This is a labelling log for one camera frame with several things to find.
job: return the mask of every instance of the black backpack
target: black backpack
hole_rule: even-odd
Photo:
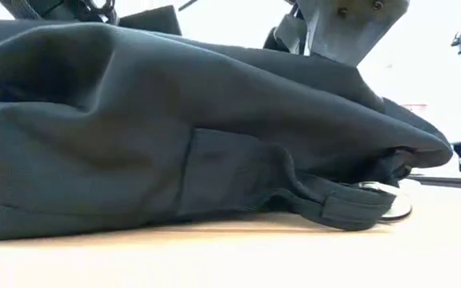
[[[326,58],[0,21],[0,239],[267,211],[365,230],[396,195],[364,182],[451,156]]]

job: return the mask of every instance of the wooden table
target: wooden table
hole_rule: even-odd
[[[0,242],[0,287],[461,287],[461,190],[405,189],[409,219],[358,233],[268,214]]]

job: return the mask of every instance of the bag pocket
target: bag pocket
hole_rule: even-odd
[[[275,183],[275,154],[257,138],[195,129],[178,216],[243,210]]]

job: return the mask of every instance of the bag strap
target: bag strap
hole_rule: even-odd
[[[382,184],[377,186],[339,184],[315,175],[304,175],[299,179],[295,173],[291,155],[282,148],[284,175],[287,176],[288,186],[273,189],[263,204],[273,197],[286,200],[291,212],[302,217],[342,230],[366,230],[381,221],[388,221],[383,217],[391,209],[398,196],[395,187],[383,189]],[[399,154],[391,156],[396,163]],[[395,220],[405,218],[411,212],[410,208]]]

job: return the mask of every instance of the gray plastic part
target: gray plastic part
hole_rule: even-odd
[[[273,35],[275,40],[282,43],[291,53],[303,54],[307,26],[302,19],[290,14],[285,15]]]
[[[376,2],[298,0],[307,25],[308,53],[357,66],[410,4],[410,0],[383,0],[378,9]]]

